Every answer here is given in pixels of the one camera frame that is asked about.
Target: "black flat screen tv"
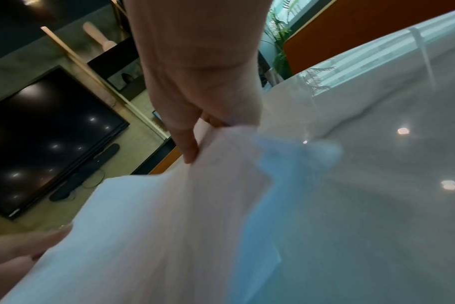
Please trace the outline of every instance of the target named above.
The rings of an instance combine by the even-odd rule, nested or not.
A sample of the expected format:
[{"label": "black flat screen tv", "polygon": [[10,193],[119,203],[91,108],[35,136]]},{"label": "black flat screen tv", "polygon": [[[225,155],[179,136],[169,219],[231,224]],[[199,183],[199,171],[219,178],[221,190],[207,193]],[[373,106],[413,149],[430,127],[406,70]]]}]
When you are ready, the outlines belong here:
[{"label": "black flat screen tv", "polygon": [[0,100],[0,215],[21,214],[128,125],[60,67]]}]

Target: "white marble table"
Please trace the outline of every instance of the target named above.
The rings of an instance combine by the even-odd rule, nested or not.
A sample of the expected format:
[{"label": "white marble table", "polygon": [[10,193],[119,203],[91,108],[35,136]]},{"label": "white marble table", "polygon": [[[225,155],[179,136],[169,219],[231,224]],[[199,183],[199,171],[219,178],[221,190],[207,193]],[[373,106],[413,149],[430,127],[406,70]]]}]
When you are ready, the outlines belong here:
[{"label": "white marble table", "polygon": [[344,157],[278,232],[252,303],[455,303],[455,12],[416,29],[351,51],[328,91],[301,74],[266,94],[262,132]]}]

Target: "ceiling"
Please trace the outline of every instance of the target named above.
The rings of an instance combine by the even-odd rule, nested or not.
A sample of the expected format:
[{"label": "ceiling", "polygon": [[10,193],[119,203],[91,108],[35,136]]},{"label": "ceiling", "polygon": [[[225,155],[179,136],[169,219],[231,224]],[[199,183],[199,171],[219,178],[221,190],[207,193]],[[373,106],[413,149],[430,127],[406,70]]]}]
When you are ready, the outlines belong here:
[{"label": "ceiling", "polygon": [[109,0],[0,0],[0,58],[41,38],[40,26],[56,30]]}]

